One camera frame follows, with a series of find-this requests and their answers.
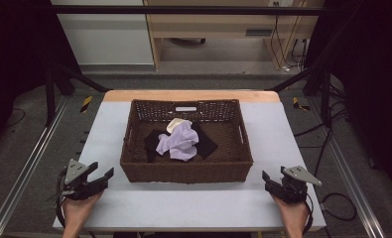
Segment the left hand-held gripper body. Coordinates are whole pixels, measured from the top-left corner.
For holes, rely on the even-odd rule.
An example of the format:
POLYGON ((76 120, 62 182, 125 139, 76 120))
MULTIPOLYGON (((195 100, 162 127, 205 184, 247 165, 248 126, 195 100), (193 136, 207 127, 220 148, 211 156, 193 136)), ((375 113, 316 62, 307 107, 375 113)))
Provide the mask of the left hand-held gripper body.
POLYGON ((103 189, 92 189, 89 186, 91 181, 88 181, 84 174, 87 167, 79 161, 69 161, 62 195, 72 200, 85 200, 103 191, 103 189))

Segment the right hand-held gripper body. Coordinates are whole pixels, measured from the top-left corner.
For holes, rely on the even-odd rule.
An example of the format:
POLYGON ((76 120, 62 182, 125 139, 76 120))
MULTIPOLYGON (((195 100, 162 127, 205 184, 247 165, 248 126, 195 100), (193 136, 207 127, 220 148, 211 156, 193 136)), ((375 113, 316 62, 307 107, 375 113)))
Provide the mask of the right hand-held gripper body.
POLYGON ((269 191, 268 192, 271 195, 282 199, 286 203, 304 202, 308 194, 307 183, 318 186, 323 184, 301 166, 291 168, 281 167, 281 173, 283 177, 281 182, 278 183, 283 187, 283 191, 277 194, 271 194, 269 191))

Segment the person's right hand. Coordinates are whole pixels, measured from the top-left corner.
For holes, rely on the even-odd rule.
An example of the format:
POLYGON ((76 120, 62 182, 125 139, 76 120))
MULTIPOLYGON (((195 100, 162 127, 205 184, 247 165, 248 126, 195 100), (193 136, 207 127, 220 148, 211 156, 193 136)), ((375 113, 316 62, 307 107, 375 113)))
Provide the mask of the person's right hand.
POLYGON ((303 202, 286 203, 282 199, 272 196, 279 207, 281 219, 288 229, 303 229, 307 224, 309 210, 303 202))

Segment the person's left hand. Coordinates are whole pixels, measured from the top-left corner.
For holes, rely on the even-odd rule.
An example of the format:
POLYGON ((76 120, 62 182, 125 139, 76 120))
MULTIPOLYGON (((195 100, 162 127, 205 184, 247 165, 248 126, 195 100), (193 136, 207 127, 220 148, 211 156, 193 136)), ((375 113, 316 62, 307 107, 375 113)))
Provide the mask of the person's left hand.
POLYGON ((65 216, 65 227, 81 227, 85 224, 96 202, 103 195, 100 192, 85 200, 72 200, 66 198, 62 208, 65 216))

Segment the small black cloth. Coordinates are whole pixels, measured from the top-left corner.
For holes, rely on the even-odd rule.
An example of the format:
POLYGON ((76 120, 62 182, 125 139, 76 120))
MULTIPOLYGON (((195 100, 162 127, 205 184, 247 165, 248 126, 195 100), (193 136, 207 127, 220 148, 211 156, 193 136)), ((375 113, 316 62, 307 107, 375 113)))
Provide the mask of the small black cloth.
POLYGON ((145 139, 145 150, 147 154, 147 161, 153 163, 157 157, 161 157, 161 154, 157 152, 157 147, 160 143, 159 136, 164 134, 164 131, 153 130, 145 139))

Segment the black yellow striped tape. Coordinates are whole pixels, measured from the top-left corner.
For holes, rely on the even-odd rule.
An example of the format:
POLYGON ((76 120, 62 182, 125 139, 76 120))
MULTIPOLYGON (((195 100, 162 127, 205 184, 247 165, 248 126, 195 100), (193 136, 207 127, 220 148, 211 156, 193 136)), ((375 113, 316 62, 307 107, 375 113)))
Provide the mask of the black yellow striped tape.
POLYGON ((309 106, 303 106, 299 103, 299 100, 297 97, 293 97, 293 107, 296 109, 300 109, 303 111, 310 111, 311 108, 309 106))
POLYGON ((91 100, 92 100, 92 96, 85 97, 85 99, 83 100, 83 103, 81 105, 81 108, 80 108, 80 113, 86 112, 91 100))

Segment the black metal stand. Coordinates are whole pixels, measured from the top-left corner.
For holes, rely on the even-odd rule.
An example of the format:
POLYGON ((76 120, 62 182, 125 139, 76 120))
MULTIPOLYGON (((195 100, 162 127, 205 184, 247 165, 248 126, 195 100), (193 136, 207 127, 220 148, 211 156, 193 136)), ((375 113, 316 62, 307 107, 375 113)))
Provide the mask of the black metal stand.
POLYGON ((307 69, 290 77, 282 83, 271 87, 270 91, 280 92, 302 79, 305 79, 307 81, 303 88, 303 93, 306 96, 313 96, 316 95, 318 91, 321 92, 320 115, 324 124, 329 128, 331 125, 329 109, 330 73, 327 70, 327 65, 325 63, 319 62, 312 64, 307 69))
POLYGON ((47 100, 47 122, 50 126, 56 118, 56 103, 55 103, 55 87, 57 87, 62 95, 73 95, 74 86, 70 82, 71 79, 77 79, 92 89, 98 92, 107 92, 109 88, 104 87, 90 78, 84 76, 81 72, 74 71, 65 65, 49 66, 45 70, 45 89, 47 100))

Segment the large black cloth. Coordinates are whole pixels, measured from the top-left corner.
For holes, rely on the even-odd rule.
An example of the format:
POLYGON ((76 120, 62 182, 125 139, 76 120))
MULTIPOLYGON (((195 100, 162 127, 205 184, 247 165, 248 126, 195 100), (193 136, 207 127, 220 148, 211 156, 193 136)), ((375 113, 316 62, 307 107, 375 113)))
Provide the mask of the large black cloth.
POLYGON ((203 159, 206 159, 217 149, 217 144, 206 135, 198 123, 194 122, 192 124, 192 129, 195 130, 198 135, 198 142, 196 143, 197 153, 203 159))

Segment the brown wicker basket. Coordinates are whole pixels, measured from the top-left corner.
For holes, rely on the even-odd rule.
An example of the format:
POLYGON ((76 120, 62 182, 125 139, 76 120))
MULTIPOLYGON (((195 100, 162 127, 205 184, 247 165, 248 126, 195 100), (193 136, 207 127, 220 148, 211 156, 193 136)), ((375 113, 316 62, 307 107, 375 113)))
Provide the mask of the brown wicker basket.
POLYGON ((120 165, 131 182, 244 182, 253 159, 239 101, 133 100, 120 165), (174 118, 198 123, 217 149, 206 159, 196 153, 183 162, 165 153, 149 163, 144 139, 153 130, 165 133, 174 118))

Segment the white table mat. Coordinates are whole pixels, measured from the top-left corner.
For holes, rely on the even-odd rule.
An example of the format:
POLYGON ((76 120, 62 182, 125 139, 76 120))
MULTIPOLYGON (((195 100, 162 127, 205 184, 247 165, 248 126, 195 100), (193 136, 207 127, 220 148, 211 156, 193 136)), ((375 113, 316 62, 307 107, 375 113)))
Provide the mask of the white table mat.
POLYGON ((283 228, 279 209, 264 190, 262 174, 273 180, 281 167, 304 160, 280 102, 243 102, 242 116, 254 161, 244 182, 131 182, 120 167, 128 102, 103 102, 79 160, 98 169, 88 178, 114 170, 85 228, 92 231, 271 231, 283 228))

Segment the lavender cloth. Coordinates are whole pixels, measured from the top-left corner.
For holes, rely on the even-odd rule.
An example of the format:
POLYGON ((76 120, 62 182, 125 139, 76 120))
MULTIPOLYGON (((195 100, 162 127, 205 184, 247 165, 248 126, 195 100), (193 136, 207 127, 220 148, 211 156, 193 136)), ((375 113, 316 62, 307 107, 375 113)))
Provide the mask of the lavender cloth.
POLYGON ((168 152, 171 159, 184 162, 193 158, 197 153, 196 143, 198 142, 198 135, 196 131, 192 129, 193 123, 191 121, 189 122, 190 125, 188 128, 182 132, 160 135, 160 143, 157 147, 157 152, 161 155, 168 152))

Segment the cream cloth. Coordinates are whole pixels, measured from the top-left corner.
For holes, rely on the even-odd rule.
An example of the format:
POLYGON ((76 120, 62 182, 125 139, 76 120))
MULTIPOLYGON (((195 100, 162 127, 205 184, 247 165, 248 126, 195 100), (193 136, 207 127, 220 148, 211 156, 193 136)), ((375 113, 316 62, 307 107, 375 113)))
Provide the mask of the cream cloth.
POLYGON ((190 122, 182 118, 174 118, 167 126, 166 130, 168 133, 173 134, 175 132, 182 132, 188 128, 190 122))

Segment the black curtain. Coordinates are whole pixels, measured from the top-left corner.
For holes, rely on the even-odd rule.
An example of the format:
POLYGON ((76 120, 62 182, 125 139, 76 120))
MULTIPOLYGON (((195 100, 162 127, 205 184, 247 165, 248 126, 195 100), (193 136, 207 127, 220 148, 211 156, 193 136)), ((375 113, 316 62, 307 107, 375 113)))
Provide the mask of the black curtain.
POLYGON ((17 96, 45 84, 35 35, 42 38, 55 65, 78 72, 79 66, 51 0, 0 0, 0 134, 17 96))
POLYGON ((392 0, 363 0, 331 59, 358 134, 392 181, 392 0))

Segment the black horizontal bar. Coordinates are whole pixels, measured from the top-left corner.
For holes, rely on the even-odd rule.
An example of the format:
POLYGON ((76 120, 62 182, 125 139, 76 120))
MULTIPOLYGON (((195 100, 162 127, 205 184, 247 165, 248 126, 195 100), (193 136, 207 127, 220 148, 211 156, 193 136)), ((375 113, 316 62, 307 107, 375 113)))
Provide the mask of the black horizontal bar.
POLYGON ((58 14, 158 14, 158 15, 283 15, 319 16, 328 8, 233 6, 96 6, 54 5, 58 14))

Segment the aluminium rail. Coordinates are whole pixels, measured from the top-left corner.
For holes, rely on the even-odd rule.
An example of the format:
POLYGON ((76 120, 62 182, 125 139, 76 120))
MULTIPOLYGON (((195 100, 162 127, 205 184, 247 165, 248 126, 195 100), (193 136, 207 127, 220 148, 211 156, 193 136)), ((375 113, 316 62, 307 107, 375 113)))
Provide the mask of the aluminium rail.
MULTIPOLYGON (((317 98, 307 98, 308 103, 311 105, 312 111, 319 121, 319 123, 324 122, 322 119, 321 113, 319 109, 322 108, 324 103, 320 103, 317 98)), ((346 109, 341 107, 341 101, 331 102, 329 104, 329 122, 335 123, 336 119, 346 114, 346 109)), ((377 219, 371 205, 361 188, 356 176, 353 171, 350 169, 347 160, 341 151, 341 148, 334 136, 334 129, 330 127, 330 129, 321 129, 324 136, 327 136, 329 131, 331 131, 331 136, 329 136, 327 145, 333 155, 333 161, 335 163, 335 167, 340 174, 340 177, 343 181, 343 184, 347 190, 347 193, 352 200, 354 206, 356 207, 357 215, 362 223, 363 228, 365 229, 368 238, 386 238, 386 234, 382 229, 382 226, 377 219)))
POLYGON ((10 192, 6 196, 3 204, 0 207, 0 236, 3 234, 8 221, 10 220, 15 208, 17 207, 20 198, 22 197, 38 163, 41 160, 49 142, 51 141, 54 132, 56 131, 61 118, 65 113, 65 108, 69 103, 67 96, 62 96, 56 108, 56 113, 49 125, 47 125, 40 135, 39 140, 34 146, 28 160, 22 167, 20 174, 12 185, 10 192))

